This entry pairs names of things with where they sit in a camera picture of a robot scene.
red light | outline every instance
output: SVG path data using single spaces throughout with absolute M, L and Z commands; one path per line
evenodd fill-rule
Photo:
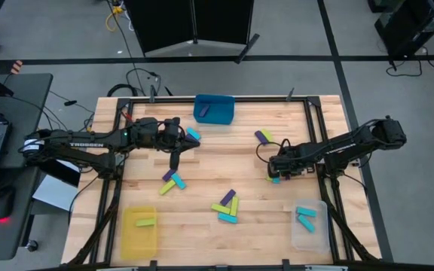
M 6 223 L 9 221 L 9 218 L 1 218 L 0 223 Z

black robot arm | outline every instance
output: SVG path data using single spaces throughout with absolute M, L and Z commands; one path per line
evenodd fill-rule
M 153 117 L 137 119 L 123 129 L 111 132 L 72 132 L 40 130 L 26 137 L 20 149 L 29 164 L 65 160 L 80 167 L 91 166 L 100 178 L 117 178 L 122 156 L 136 148 L 153 148 L 170 154 L 170 168 L 177 170 L 183 151 L 200 146 L 179 131 L 180 119 L 157 121 Z M 74 148 L 107 148 L 105 154 L 89 154 Z
M 340 175 L 347 165 L 376 150 L 395 150 L 406 143 L 406 135 L 397 120 L 390 117 L 370 120 L 352 132 L 327 142 L 303 143 L 281 148 L 269 159 L 270 177 L 300 175 L 314 163 L 323 161 L 328 175 Z

teal block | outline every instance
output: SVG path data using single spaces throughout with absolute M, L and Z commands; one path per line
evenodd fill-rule
M 180 178 L 180 176 L 177 173 L 173 173 L 172 175 L 172 180 L 175 181 L 175 183 L 177 184 L 177 186 L 180 189 L 184 189 L 187 185 L 185 184 L 184 181 L 182 181 L 182 179 Z
M 227 221 L 228 223 L 237 223 L 237 217 L 234 217 L 232 215 L 226 215 L 226 214 L 222 214 L 219 213 L 219 219 L 223 220 L 223 221 Z
M 312 223 L 309 222 L 305 216 L 299 215 L 298 220 L 304 225 L 304 227 L 306 227 L 307 230 L 309 230 L 311 233 L 314 233 L 314 225 L 312 225 Z
M 315 218 L 317 216 L 317 212 L 311 209 L 306 209 L 303 207 L 298 207 L 297 211 L 300 215 L 306 215 Z
M 200 135 L 199 135 L 199 133 L 198 132 L 196 132 L 194 129 L 192 129 L 191 127 L 188 127 L 187 128 L 187 132 L 191 135 L 191 136 L 193 136 L 196 140 L 199 140 L 200 139 Z

lime green block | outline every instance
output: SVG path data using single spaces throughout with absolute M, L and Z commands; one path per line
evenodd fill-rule
M 262 129 L 261 130 L 262 134 L 265 136 L 265 138 L 269 141 L 269 142 L 273 142 L 274 140 L 272 139 L 272 135 L 270 134 L 269 131 L 267 131 L 266 129 Z
M 156 224 L 155 218 L 142 219 L 136 222 L 137 227 L 153 226 Z
M 231 203 L 231 213 L 230 215 L 232 216 L 236 216 L 237 215 L 237 207 L 239 206 L 239 199 L 234 196 L 232 198 L 232 203 Z
M 219 204 L 214 203 L 214 204 L 212 204 L 211 208 L 214 211 L 221 212 L 221 213 L 226 214 L 226 215 L 231 213 L 231 210 L 229 208 L 222 206 L 222 205 L 219 205 Z
M 165 194 L 166 192 L 168 192 L 172 187 L 175 186 L 175 181 L 174 180 L 170 180 L 168 181 L 161 189 L 160 189 L 160 195 Z

plastic container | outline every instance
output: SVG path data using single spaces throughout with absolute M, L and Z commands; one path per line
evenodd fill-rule
M 314 233 L 311 233 L 299 222 L 299 214 L 296 213 L 297 207 L 317 211 L 315 218 L 306 216 L 306 219 L 314 225 Z M 325 202 L 317 199 L 296 200 L 292 210 L 291 228 L 291 242 L 296 249 L 315 251 L 320 254 L 329 252 L 328 207 Z
M 137 227 L 136 222 L 143 219 L 157 221 L 157 211 L 152 206 L 130 207 L 124 211 L 121 234 L 121 258 L 140 260 L 152 258 L 157 253 L 157 223 Z
M 203 108 L 209 106 L 205 116 L 199 114 Z M 195 96 L 194 117 L 198 123 L 229 125 L 234 119 L 235 98 L 233 96 L 206 95 Z

